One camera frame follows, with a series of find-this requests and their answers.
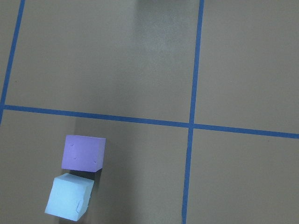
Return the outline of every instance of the gray surface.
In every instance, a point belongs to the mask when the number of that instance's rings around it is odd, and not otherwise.
[[[194,131],[188,224],[299,223],[298,140]]]
[[[187,122],[198,5],[26,1],[7,104]]]
[[[206,1],[196,122],[299,132],[299,1]]]
[[[9,51],[14,35],[19,1],[0,2],[0,91],[2,92]]]
[[[66,224],[44,214],[67,134],[107,138],[84,224],[180,224],[187,129],[5,111],[0,223]]]

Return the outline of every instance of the light blue block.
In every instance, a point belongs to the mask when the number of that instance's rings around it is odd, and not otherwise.
[[[87,210],[93,183],[72,174],[55,177],[45,213],[78,221]]]

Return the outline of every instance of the foam block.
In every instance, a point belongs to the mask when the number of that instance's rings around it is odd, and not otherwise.
[[[55,177],[45,213],[78,221],[87,210],[93,183],[72,174]]]
[[[105,142],[104,138],[67,135],[61,168],[97,172],[103,168]]]

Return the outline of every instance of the purple cube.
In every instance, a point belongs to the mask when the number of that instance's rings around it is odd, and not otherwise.
[[[105,142],[104,138],[67,135],[61,168],[97,172],[103,168]]]

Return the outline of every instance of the blue line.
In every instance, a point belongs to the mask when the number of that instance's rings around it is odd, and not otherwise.
[[[13,41],[11,43],[9,59],[8,59],[8,63],[7,63],[6,73],[5,73],[5,79],[4,79],[4,83],[3,83],[2,95],[1,95],[1,101],[0,101],[0,124],[2,122],[4,104],[5,104],[7,90],[8,90],[8,84],[9,84],[11,68],[13,66],[14,52],[15,52],[15,48],[16,48],[16,45],[17,45],[20,25],[21,25],[23,11],[24,11],[24,6],[25,6],[25,0],[21,0],[20,1],[20,6],[19,6],[18,17],[17,17],[17,21],[16,21],[16,24],[15,24],[15,28],[14,28],[14,37],[13,37]]]
[[[185,163],[185,180],[184,180],[184,191],[183,191],[183,202],[182,202],[182,224],[186,224],[187,221],[189,180],[190,180],[192,141],[193,141],[193,125],[194,125],[194,117],[195,117],[196,93],[197,93],[198,72],[199,72],[199,54],[200,54],[200,40],[201,40],[203,12],[204,12],[204,0],[200,0],[198,21],[197,21],[197,32],[196,32],[191,103],[190,103],[190,116],[189,116],[190,126],[188,130],[188,143],[187,143],[186,163]]]
[[[263,130],[247,129],[247,128],[201,125],[201,124],[194,124],[194,128],[211,130],[211,131],[220,131],[220,132],[256,134],[256,135],[265,135],[265,136],[273,136],[273,137],[281,137],[281,138],[299,139],[299,134],[296,133],[272,132],[272,131],[263,131]]]
[[[79,117],[79,118],[115,120],[115,121],[124,121],[124,122],[131,122],[131,123],[140,123],[140,124],[163,125],[163,126],[185,127],[185,128],[189,127],[189,124],[184,122],[154,120],[154,119],[145,119],[145,118],[132,118],[132,117],[122,117],[122,116],[96,114],[96,113],[74,112],[74,111],[61,111],[61,110],[43,109],[43,108],[26,107],[26,106],[4,105],[4,109],[11,110],[11,111],[64,115],[64,116]]]

